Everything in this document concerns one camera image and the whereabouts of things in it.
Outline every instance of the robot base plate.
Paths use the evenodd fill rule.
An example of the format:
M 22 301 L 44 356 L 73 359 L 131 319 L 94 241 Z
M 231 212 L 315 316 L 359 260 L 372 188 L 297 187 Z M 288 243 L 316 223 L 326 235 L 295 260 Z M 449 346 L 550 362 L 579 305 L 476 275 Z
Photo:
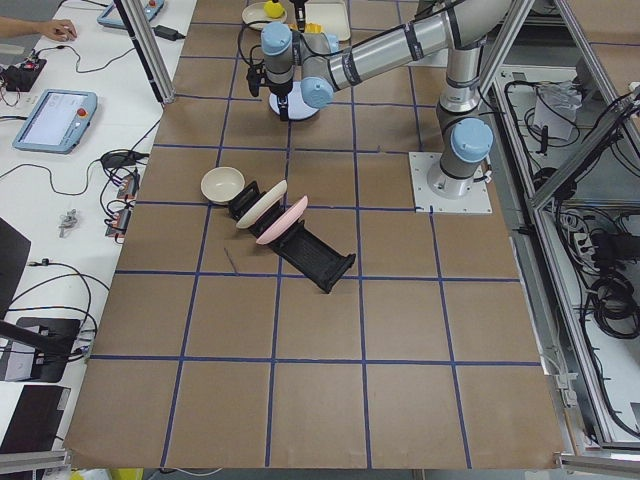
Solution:
M 485 182 L 474 183 L 469 192 L 458 200 L 449 200 L 436 194 L 427 184 L 427 172 L 431 165 L 440 161 L 438 152 L 409 152 L 411 183 L 416 212 L 456 213 L 463 215 L 488 215 L 492 213 L 491 201 Z M 476 177 L 482 176 L 478 167 Z

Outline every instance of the robotic arm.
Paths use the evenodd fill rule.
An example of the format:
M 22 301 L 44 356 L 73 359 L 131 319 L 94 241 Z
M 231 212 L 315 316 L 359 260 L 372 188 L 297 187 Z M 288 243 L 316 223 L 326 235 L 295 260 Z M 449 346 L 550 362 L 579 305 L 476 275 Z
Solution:
M 296 7 L 304 4 L 293 1 Z M 264 85 L 278 98 L 280 118 L 287 120 L 287 95 L 293 88 L 295 66 L 302 68 L 304 102 L 323 108 L 339 90 L 448 48 L 447 84 L 438 105 L 446 150 L 440 171 L 430 172 L 429 181 L 436 182 L 432 188 L 443 197 L 458 198 L 466 193 L 493 142 L 484 122 L 465 117 L 480 100 L 478 72 L 485 36 L 505 17 L 511 2 L 438 0 L 423 18 L 340 51 L 332 35 L 295 32 L 286 25 L 270 23 L 261 35 Z

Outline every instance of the brown paper mat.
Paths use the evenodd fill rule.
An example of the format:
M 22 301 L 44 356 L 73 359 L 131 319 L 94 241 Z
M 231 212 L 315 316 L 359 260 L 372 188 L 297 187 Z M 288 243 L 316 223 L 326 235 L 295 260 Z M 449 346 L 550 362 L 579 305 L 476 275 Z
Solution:
M 67 437 L 74 466 L 552 467 L 562 444 L 499 205 L 413 211 L 406 152 L 442 148 L 443 72 L 399 68 L 280 123 L 247 93 L 242 8 L 223 3 L 200 1 L 188 32 Z M 406 10 L 351 1 L 354 25 Z M 358 255 L 330 295 L 207 204 L 216 165 L 263 189 L 286 177 L 288 204 L 309 196 L 307 228 Z

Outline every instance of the tablet screen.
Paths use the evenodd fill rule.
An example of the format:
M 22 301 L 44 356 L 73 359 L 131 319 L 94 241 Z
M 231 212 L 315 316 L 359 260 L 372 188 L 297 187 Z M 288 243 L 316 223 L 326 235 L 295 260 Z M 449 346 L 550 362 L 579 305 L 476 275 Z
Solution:
M 49 93 L 20 141 L 60 145 L 85 98 L 86 95 Z

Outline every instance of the yellow object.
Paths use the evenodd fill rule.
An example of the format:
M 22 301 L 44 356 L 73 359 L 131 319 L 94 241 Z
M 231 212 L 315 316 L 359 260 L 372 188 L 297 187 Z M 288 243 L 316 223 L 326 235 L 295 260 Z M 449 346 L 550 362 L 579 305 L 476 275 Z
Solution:
M 280 2 L 273 2 L 269 0 L 264 4 L 264 13 L 267 14 L 269 18 L 280 18 L 284 13 L 284 7 L 280 5 Z
M 295 23 L 290 23 L 289 28 L 291 28 L 291 30 L 298 30 L 298 26 Z M 324 32 L 324 29 L 322 28 L 322 25 L 318 23 L 307 23 L 304 27 L 304 32 L 305 33 L 322 33 Z
M 113 480 L 142 480 L 142 468 L 113 468 L 109 470 Z

